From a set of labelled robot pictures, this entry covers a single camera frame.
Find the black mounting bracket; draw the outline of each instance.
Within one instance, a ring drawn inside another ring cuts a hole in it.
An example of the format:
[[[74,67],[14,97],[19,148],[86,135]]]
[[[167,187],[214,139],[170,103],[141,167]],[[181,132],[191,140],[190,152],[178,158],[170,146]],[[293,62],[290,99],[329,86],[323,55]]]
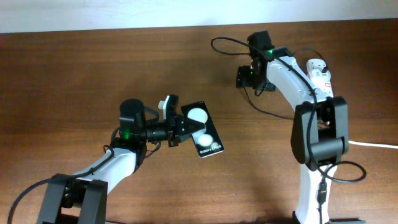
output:
[[[68,177],[69,175],[64,174],[53,176],[53,179],[59,181],[50,182],[47,186],[36,224],[105,224],[108,183],[100,180],[73,180],[73,190],[80,192],[81,199],[74,202],[81,204],[80,216],[75,217],[62,213],[62,208],[71,207],[65,203],[71,196],[71,182]]]
[[[248,44],[258,49],[270,52],[270,57],[264,58],[257,50],[250,49],[251,65],[240,66],[236,75],[236,88],[252,87],[254,90],[275,91],[276,86],[267,78],[267,64],[274,57],[293,56],[286,47],[275,49],[269,37],[268,31],[260,31],[248,37]]]
[[[307,127],[312,104],[305,102],[297,105],[294,114],[292,146],[297,162],[306,164],[315,171],[307,148]],[[318,129],[318,120],[328,124]],[[311,148],[318,166],[335,164],[348,152],[348,107],[342,97],[329,98],[317,104],[317,112],[311,124]]]

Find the wooden table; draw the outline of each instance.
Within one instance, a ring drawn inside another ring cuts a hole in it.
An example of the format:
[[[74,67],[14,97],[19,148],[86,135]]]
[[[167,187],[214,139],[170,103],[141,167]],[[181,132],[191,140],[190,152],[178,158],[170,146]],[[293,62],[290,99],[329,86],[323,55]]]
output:
[[[210,47],[215,36],[246,40],[263,29],[276,46],[312,47],[328,60],[335,95],[349,104],[352,140],[398,144],[398,20],[1,34],[0,220],[30,184],[99,159],[123,100],[138,98],[156,108],[168,94],[179,95],[180,106],[204,100],[225,151],[200,159],[190,141],[163,147],[109,194],[107,219],[239,223],[291,217],[300,182],[290,149],[292,122],[258,113],[234,87],[248,56]],[[310,57],[297,55],[301,64]],[[250,96],[264,110],[293,116],[279,91]],[[396,222],[398,151],[351,146],[344,159],[369,174],[357,185],[333,184],[330,216]],[[358,175],[343,166],[336,173]],[[44,191],[39,187],[22,200],[14,223],[35,223]]]

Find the black smartphone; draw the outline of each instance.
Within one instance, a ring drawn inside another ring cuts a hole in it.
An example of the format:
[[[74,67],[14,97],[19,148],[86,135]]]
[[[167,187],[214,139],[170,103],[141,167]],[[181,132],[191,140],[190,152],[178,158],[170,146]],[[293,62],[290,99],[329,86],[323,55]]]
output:
[[[192,134],[193,142],[201,158],[224,151],[223,143],[218,136],[216,127],[204,101],[182,106],[181,111],[186,118],[205,124],[205,129]]]

